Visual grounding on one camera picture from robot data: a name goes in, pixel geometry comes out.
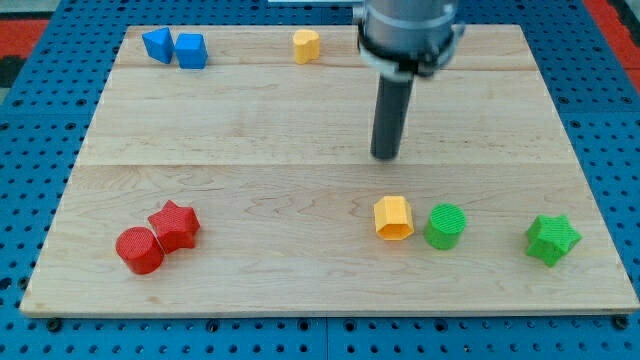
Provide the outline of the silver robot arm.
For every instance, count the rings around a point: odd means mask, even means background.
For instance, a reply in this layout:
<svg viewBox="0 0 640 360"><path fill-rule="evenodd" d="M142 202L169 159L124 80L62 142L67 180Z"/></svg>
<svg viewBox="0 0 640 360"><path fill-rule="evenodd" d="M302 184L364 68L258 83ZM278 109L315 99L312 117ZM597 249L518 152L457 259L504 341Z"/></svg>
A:
<svg viewBox="0 0 640 360"><path fill-rule="evenodd" d="M353 6L359 54L391 81L431 77L464 34L457 10L457 0L364 0Z"/></svg>

